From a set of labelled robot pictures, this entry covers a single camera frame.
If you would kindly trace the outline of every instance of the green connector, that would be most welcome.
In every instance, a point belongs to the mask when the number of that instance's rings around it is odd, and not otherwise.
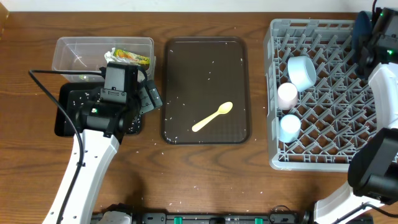
[[[262,224],[262,218],[255,218],[254,224]]]
[[[182,217],[175,217],[174,224],[182,224]]]

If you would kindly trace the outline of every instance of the dish rack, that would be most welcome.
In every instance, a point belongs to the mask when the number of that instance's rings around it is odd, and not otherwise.
[[[278,170],[346,172],[353,156],[376,134],[376,109],[369,85],[353,63],[354,21],[274,19],[264,39],[267,78],[269,163]],[[290,111],[277,105],[277,88],[289,82],[287,61],[308,56],[315,86],[299,93]],[[286,114],[302,122],[298,141],[279,141]]]

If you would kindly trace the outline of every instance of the plastic lattice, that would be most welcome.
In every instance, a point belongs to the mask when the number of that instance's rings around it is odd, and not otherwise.
[[[299,141],[279,142],[281,162],[347,164],[376,134],[373,94],[369,85],[355,74],[351,36],[342,43],[336,42],[336,35],[329,41],[320,40],[320,35],[313,39],[304,34],[274,38],[277,87],[290,81],[290,57],[310,57],[318,76],[315,86],[299,94],[295,108],[277,109],[280,119],[294,114],[302,122]]]

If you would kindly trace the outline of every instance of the clear plastic container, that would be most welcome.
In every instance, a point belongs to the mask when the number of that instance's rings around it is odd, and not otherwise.
[[[149,37],[61,37],[57,41],[52,70],[99,71],[106,66],[105,53],[112,48],[127,50],[150,58],[148,79],[153,79],[154,40]],[[63,75],[70,82],[103,82],[96,75]]]

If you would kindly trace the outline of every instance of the black tray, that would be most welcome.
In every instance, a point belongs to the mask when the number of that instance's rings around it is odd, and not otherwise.
[[[162,137],[169,144],[238,144],[251,135],[246,47],[237,37],[176,37],[165,49]],[[192,126],[233,103],[198,132]]]
[[[77,109],[83,105],[87,100],[99,100],[100,88],[104,83],[66,83],[60,89],[59,102],[66,109],[69,117],[75,115]],[[138,134],[142,129],[142,117],[136,116],[134,122],[131,124],[129,131],[126,134]],[[57,136],[73,136],[71,125],[66,122],[65,116],[58,109],[57,117],[55,118],[54,132]]]

